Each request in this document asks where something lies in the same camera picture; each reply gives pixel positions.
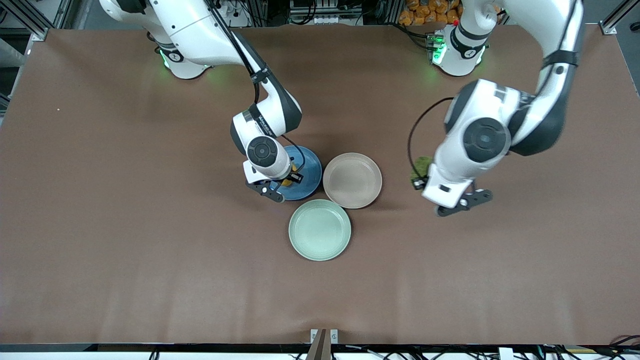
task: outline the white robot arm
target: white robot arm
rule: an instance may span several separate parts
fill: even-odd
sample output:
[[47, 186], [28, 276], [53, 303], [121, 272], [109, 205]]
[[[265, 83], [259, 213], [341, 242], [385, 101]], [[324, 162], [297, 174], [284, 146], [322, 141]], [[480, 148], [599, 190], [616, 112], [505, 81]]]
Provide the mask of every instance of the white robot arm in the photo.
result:
[[[292, 171], [285, 149], [275, 140], [296, 129], [302, 119], [298, 102], [278, 82], [266, 62], [240, 34], [231, 32], [211, 1], [100, 0], [114, 19], [143, 26], [167, 66], [178, 78], [192, 79], [208, 67], [244, 65], [256, 87], [254, 103], [234, 116], [230, 134], [240, 152], [247, 186], [277, 202], [270, 181], [301, 177]], [[258, 86], [268, 93], [258, 102]]]
[[549, 149], [563, 128], [582, 44], [581, 0], [465, 0], [460, 23], [436, 33], [443, 41], [433, 63], [454, 76], [471, 72], [496, 24], [494, 4], [540, 43], [544, 60], [538, 88], [530, 95], [481, 79], [454, 98], [445, 116], [447, 136], [428, 178], [421, 187], [414, 183], [423, 197], [440, 206], [440, 216], [490, 200], [488, 190], [465, 190], [509, 151], [529, 156]]

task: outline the brown table surface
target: brown table surface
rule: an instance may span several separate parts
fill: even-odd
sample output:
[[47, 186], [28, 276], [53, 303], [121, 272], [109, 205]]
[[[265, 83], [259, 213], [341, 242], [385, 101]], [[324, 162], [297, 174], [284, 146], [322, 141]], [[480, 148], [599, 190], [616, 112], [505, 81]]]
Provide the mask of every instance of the brown table surface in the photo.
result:
[[[640, 101], [614, 37], [588, 28], [564, 135], [479, 180], [495, 200], [437, 218], [410, 186], [420, 113], [487, 78], [534, 92], [541, 52], [498, 27], [473, 74], [430, 66], [400, 31], [241, 31], [304, 112], [290, 136], [326, 165], [373, 158], [378, 200], [347, 210], [338, 258], [308, 261], [301, 202], [244, 186], [228, 129], [242, 67], [183, 81], [142, 31], [51, 31], [29, 57], [0, 137], [0, 341], [608, 343], [640, 332]], [[446, 106], [415, 155], [444, 137]], [[313, 199], [325, 199], [319, 192]]]

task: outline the black cable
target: black cable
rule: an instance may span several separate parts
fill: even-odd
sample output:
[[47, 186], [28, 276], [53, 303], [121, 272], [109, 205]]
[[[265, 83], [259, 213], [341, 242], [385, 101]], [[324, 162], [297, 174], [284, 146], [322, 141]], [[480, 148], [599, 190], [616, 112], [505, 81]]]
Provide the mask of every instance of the black cable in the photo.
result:
[[622, 344], [626, 343], [626, 342], [627, 342], [627, 341], [629, 341], [629, 340], [639, 339], [639, 338], [640, 338], [640, 335], [627, 336], [626, 338], [624, 338], [624, 339], [622, 339], [622, 340], [618, 340], [618, 341], [616, 341], [615, 343], [611, 343], [611, 344], [609, 344], [609, 346], [610, 346], [610, 347], [615, 347], [615, 346], [618, 346], [618, 345], [622, 345]]
[[356, 25], [358, 25], [358, 21], [360, 21], [360, 18], [363, 17], [364, 15], [370, 14], [372, 12], [376, 11], [375, 8], [369, 10], [368, 12], [365, 13], [360, 13], [360, 16], [358, 16], [358, 18], [356, 19]]
[[556, 360], [564, 360], [564, 357], [560, 353], [560, 349], [558, 347], [554, 347], [554, 352], [556, 353]]
[[267, 22], [266, 19], [263, 19], [263, 18], [261, 18], [259, 16], [258, 17], [253, 16], [252, 12], [249, 11], [249, 7], [247, 7], [247, 5], [244, 3], [244, 1], [242, 1], [242, 0], [240, 1], [240, 6], [242, 6], [242, 9], [247, 13], [247, 15], [249, 15], [251, 17], [251, 20], [253, 21], [253, 27], [254, 28], [256, 27], [255, 25], [256, 25], [256, 23], [258, 23], [258, 20]]
[[422, 355], [422, 348], [420, 346], [418, 346], [415, 351], [409, 352], [409, 355], [415, 360], [429, 360], [426, 356]]
[[616, 355], [613, 355], [609, 360], [616, 360], [617, 358], [620, 358], [622, 360], [626, 360], [622, 354], [624, 354], [624, 351], [618, 352]]
[[449, 349], [444, 349], [444, 350], [442, 350], [442, 352], [441, 352], [441, 353], [439, 353], [438, 355], [434, 356], [434, 357], [433, 357], [433, 359], [431, 359], [431, 360], [437, 360], [440, 356], [443, 356], [443, 355], [444, 355], [444, 353], [446, 353], [446, 352], [448, 352], [448, 351], [449, 351]]
[[291, 19], [290, 22], [291, 24], [295, 24], [295, 25], [306, 25], [308, 24], [311, 20], [314, 19], [314, 17], [316, 16], [316, 10], [317, 10], [317, 5], [316, 5], [316, 0], [309, 0], [309, 11], [307, 12], [307, 16], [305, 16], [305, 18], [301, 21], [301, 22], [296, 22], [293, 21]]
[[0, 20], [0, 24], [2, 23], [2, 21], [4, 21], [6, 19], [6, 14], [8, 14], [9, 12], [4, 10], [4, 15], [2, 16], [2, 20]]
[[151, 354], [149, 355], [149, 360], [158, 360], [160, 359], [160, 350], [158, 350], [158, 347], [155, 347], [153, 351], [151, 351]]
[[[440, 99], [438, 102], [436, 102], [435, 104], [431, 105], [427, 110], [424, 111], [424, 113], [422, 113], [422, 115], [420, 115], [418, 120], [415, 121], [415, 123], [413, 124], [413, 126], [411, 128], [411, 131], [409, 132], [409, 139], [407, 140], [407, 143], [406, 143], [406, 153], [407, 153], [407, 156], [409, 157], [409, 163], [411, 164], [411, 168], [413, 169], [415, 174], [418, 175], [418, 177], [423, 177], [423, 176], [421, 176], [420, 173], [418, 172], [418, 170], [415, 168], [415, 163], [413, 162], [413, 157], [411, 156], [411, 139], [413, 138], [413, 132], [415, 131], [415, 128], [418, 127], [418, 124], [420, 124], [420, 121], [422, 121], [422, 118], [424, 118], [424, 116], [427, 115], [429, 113], [429, 111], [431, 111], [433, 108], [435, 108], [436, 106], [440, 105], [441, 103], [443, 103], [445, 101], [453, 100], [453, 99], [454, 98], [452, 98], [452, 97], [445, 97], [444, 99]], [[438, 354], [432, 360], [435, 360], [438, 356], [440, 356], [442, 354], [444, 354], [444, 353], [442, 352], [441, 354]]]
[[398, 25], [395, 22], [386, 22], [383, 25], [391, 25], [394, 28], [402, 31], [403, 33], [407, 34], [409, 36], [409, 39], [411, 39], [411, 41], [419, 48], [424, 49], [424, 50], [436, 50], [438, 48], [436, 47], [430, 47], [430, 46], [426, 46], [421, 44], [420, 42], [418, 42], [416, 39], [414, 38], [421, 38], [421, 39], [427, 39], [429, 38], [427, 35], [423, 35], [423, 34], [418, 34], [418, 33], [414, 33], [412, 31], [409, 31], [406, 27], [402, 26], [402, 25]]
[[296, 172], [300, 172], [300, 170], [302, 170], [302, 168], [305, 167], [305, 161], [307, 160], [307, 159], [305, 159], [305, 153], [302, 152], [302, 150], [296, 145], [296, 143], [291, 141], [291, 139], [289, 139], [285, 135], [282, 135], [282, 138], [284, 138], [284, 140], [287, 140], [288, 142], [290, 142], [291, 145], [295, 146], [296, 149], [298, 150], [298, 152], [300, 153], [300, 155], [302, 155], [302, 165], [300, 165], [300, 167], [298, 167], [298, 169], [296, 169]]
[[547, 360], [547, 353], [542, 349], [540, 345], [536, 345], [538, 352], [534, 352], [533, 354], [538, 358], [538, 360]]
[[572, 358], [574, 358], [574, 360], [582, 360], [581, 358], [577, 357], [576, 355], [574, 355], [572, 352], [570, 352], [569, 350], [566, 349], [566, 346], [564, 345], [560, 345], [560, 349], [562, 349], [562, 351], [566, 352], [569, 356], [571, 356]]
[[389, 356], [394, 355], [394, 354], [400, 355], [400, 357], [402, 357], [404, 360], [409, 360], [409, 359], [406, 358], [406, 356], [402, 355], [399, 352], [390, 352], [390, 353], [387, 354], [387, 356], [383, 357], [382, 360], [388, 360]]
[[400, 24], [396, 24], [395, 22], [385, 22], [383, 25], [391, 25], [394, 28], [402, 31], [403, 33], [413, 36], [413, 37], [417, 37], [417, 38], [427, 38], [428, 36], [425, 34], [418, 34], [418, 33], [414, 33], [413, 31], [410, 31], [409, 29], [407, 29], [406, 27], [400, 25]]
[[[215, 5], [213, 4], [212, 0], [205, 0], [205, 4], [208, 5], [209, 12], [216, 19], [216, 22], [218, 23], [218, 26], [220, 26], [220, 28], [222, 29], [222, 32], [224, 32], [224, 34], [229, 39], [229, 42], [231, 43], [231, 45], [234, 47], [234, 49], [238, 53], [238, 56], [240, 56], [240, 59], [244, 63], [244, 67], [246, 67], [246, 70], [249, 72], [249, 76], [253, 76], [255, 73], [254, 73], [253, 69], [251, 68], [251, 63], [249, 63], [249, 60], [247, 60], [246, 55], [244, 54], [244, 51], [242, 51], [242, 49], [240, 48], [240, 45], [238, 44], [238, 42], [236, 40], [236, 36], [233, 34], [233, 32], [231, 32], [231, 30], [229, 30], [229, 28], [227, 27], [227, 24], [225, 24], [225, 21], [222, 19], [222, 16], [218, 13], [218, 11], [217, 11]], [[253, 91], [255, 92], [255, 97], [253, 98], [253, 103], [257, 104], [258, 100], [260, 99], [260, 85], [253, 84]]]

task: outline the orange bag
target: orange bag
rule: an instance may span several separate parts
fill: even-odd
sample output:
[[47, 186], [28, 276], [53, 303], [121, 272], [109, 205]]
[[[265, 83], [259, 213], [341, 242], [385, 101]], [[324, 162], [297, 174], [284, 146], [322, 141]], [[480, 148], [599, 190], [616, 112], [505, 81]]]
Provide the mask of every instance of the orange bag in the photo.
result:
[[406, 7], [411, 11], [417, 9], [418, 6], [420, 6], [420, 0], [406, 0]]
[[418, 17], [427, 17], [429, 13], [431, 13], [431, 10], [429, 10], [429, 7], [426, 5], [420, 5], [415, 10], [415, 16], [418, 16]]
[[454, 21], [456, 20], [460, 20], [460, 18], [458, 17], [458, 13], [456, 12], [456, 10], [449, 10], [447, 12], [447, 23], [448, 24], [453, 24]]
[[429, 9], [439, 14], [445, 14], [449, 9], [449, 2], [447, 0], [429, 0]]
[[403, 10], [398, 17], [398, 24], [409, 26], [413, 22], [413, 12]]

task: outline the yellow object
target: yellow object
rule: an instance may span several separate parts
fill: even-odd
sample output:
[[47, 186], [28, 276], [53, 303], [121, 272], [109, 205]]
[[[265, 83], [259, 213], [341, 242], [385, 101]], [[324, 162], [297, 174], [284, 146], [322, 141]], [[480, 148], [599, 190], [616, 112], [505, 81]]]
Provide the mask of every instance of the yellow object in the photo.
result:
[[[291, 164], [291, 170], [292, 170], [293, 172], [298, 171], [298, 168], [296, 167], [296, 164]], [[291, 181], [291, 180], [287, 180], [287, 179], [284, 179], [284, 180], [282, 181], [282, 185], [281, 185], [281, 186], [290, 186], [291, 184], [293, 184], [293, 181]]]
[[420, 5], [415, 10], [415, 16], [416, 17], [427, 17], [427, 15], [429, 15], [430, 12], [431, 12], [431, 10], [429, 10], [429, 7], [427, 5]]
[[[493, 9], [495, 9], [495, 13], [498, 14], [502, 11], [502, 9], [500, 9], [498, 6], [493, 6]], [[504, 17], [504, 15], [500, 15], [498, 16], [498, 23], [502, 22], [502, 18]]]
[[459, 20], [460, 18], [458, 17], [458, 13], [456, 12], [456, 10], [449, 10], [447, 12], [447, 23], [448, 24], [453, 24], [453, 22], [455, 20]]
[[413, 22], [413, 12], [403, 10], [398, 17], [398, 24], [409, 26]]
[[406, 7], [411, 11], [417, 9], [418, 6], [420, 6], [420, 0], [406, 0]]
[[447, 0], [429, 0], [429, 8], [435, 10], [436, 13], [445, 14], [449, 9], [449, 2]]

